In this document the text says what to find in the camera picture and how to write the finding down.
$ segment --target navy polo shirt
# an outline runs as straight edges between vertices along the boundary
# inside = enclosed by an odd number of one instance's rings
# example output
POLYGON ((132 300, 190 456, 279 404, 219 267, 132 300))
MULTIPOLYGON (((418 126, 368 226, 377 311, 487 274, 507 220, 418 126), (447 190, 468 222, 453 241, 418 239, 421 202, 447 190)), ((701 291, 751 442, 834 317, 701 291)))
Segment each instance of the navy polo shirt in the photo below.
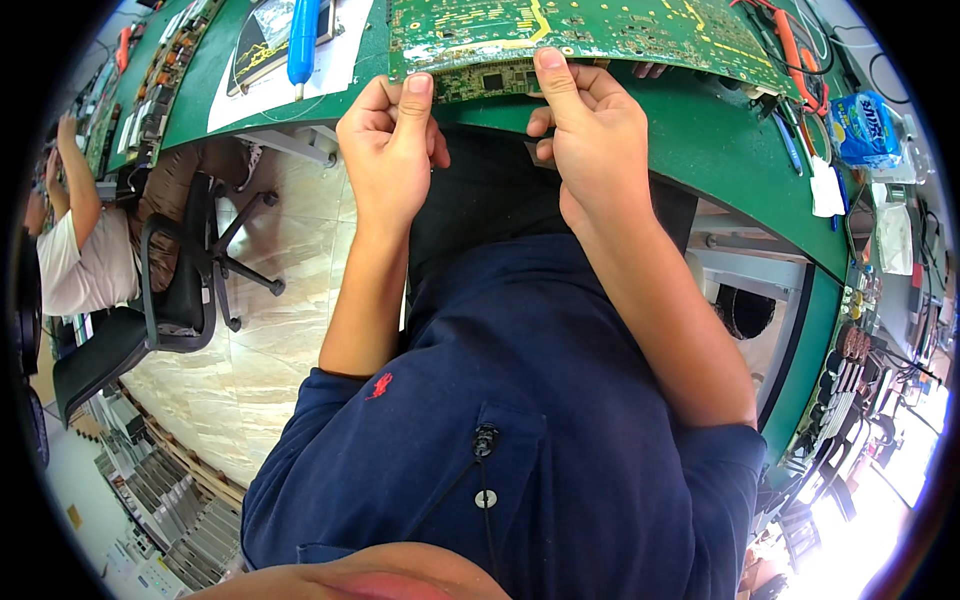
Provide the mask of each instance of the navy polo shirt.
POLYGON ((672 421, 576 238, 466 252, 423 281, 408 333, 370 380, 300 386, 244 498, 251 567, 412 540, 488 572, 492 546, 514 598, 734 597, 765 443, 672 421))

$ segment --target sneaker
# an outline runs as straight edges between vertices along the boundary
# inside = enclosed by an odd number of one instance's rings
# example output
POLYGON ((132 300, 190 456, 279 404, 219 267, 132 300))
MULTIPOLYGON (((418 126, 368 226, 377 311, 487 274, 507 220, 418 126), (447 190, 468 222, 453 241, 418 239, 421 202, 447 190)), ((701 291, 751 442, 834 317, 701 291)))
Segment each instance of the sneaker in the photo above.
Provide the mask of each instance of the sneaker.
POLYGON ((247 163, 247 180, 240 185, 233 186, 233 191, 237 194, 247 189, 250 180, 253 179, 253 171, 256 171, 256 165, 260 163, 260 157, 263 156, 263 146, 259 144, 251 144, 247 147, 247 150, 250 152, 250 162, 247 163))

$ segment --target workbench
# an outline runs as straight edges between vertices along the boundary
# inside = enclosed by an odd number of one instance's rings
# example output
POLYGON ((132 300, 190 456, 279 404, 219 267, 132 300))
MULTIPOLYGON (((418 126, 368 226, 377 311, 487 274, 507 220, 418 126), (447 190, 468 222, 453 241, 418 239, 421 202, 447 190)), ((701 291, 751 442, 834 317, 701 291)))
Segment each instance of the workbench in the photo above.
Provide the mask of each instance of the workbench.
MULTIPOLYGON (((130 56, 115 101, 127 117, 156 43, 166 23, 190 0, 170 0, 157 13, 130 56)), ((297 125, 332 125, 341 117, 369 79, 387 72, 388 28, 386 0, 374 0, 354 68, 355 84, 329 94, 320 102, 306 99, 243 119, 216 132, 206 130, 207 115, 217 85, 234 49, 249 0, 226 4, 209 25, 184 76, 169 114, 162 148, 240 132, 281 129, 297 125)), ((790 2, 788 10, 794 11, 790 2)), ((840 61, 827 75, 830 97, 846 92, 839 76, 840 61)), ((842 232, 830 230, 829 219, 811 214, 808 175, 798 177, 791 166, 773 119, 757 121, 748 98, 719 84, 704 84, 692 72, 672 69, 660 78, 638 80, 631 65, 614 62, 610 71, 639 101, 649 121, 650 169, 680 187, 759 224, 799 248, 816 266, 804 282, 803 317, 791 335, 789 360, 778 373, 779 397, 764 416, 771 463, 785 450, 800 413, 809 398, 832 332, 848 264, 842 232)), ((544 102, 525 96, 507 96, 434 107, 442 124, 456 122, 524 132, 530 112, 544 102)), ((123 165, 116 143, 108 168, 123 165)))

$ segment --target hand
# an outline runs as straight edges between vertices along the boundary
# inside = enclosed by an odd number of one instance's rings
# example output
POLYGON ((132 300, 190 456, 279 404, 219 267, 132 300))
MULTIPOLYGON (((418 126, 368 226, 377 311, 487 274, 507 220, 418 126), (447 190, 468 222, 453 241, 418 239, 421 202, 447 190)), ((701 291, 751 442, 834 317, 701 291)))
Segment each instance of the hand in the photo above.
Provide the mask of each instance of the hand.
POLYGON ((647 180, 647 117, 606 70, 567 64, 556 48, 534 55, 537 80, 549 106, 530 115, 527 134, 552 138, 537 157, 554 158, 564 179, 560 211, 578 235, 634 218, 653 218, 647 180))
POLYGON ((47 188, 49 188, 52 183, 57 181, 57 170, 59 168, 60 153, 58 153, 57 149, 54 148, 50 151, 50 155, 47 157, 47 167, 43 174, 43 177, 46 180, 47 188))
POLYGON ((77 119, 65 112, 60 117, 60 124, 57 125, 57 146, 61 150, 63 144, 77 145, 77 119))
POLYGON ((358 228, 409 232, 430 189, 430 169, 450 166, 446 139, 430 116, 433 78, 403 85, 374 78, 337 123, 337 137, 357 202, 358 228))

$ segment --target black pants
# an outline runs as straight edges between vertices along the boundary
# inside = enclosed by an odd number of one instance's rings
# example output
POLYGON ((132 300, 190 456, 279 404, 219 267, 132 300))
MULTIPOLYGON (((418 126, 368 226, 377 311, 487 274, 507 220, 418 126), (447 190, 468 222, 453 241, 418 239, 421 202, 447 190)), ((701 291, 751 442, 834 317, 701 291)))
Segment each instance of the black pants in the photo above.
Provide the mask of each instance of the black pants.
MULTIPOLYGON (((462 252, 505 240, 571 233, 560 214, 560 174, 534 166, 515 133, 442 126, 448 169, 434 169, 423 208, 410 230, 410 285, 462 252)), ((697 197, 651 180, 660 224, 678 250, 686 249, 697 197)))

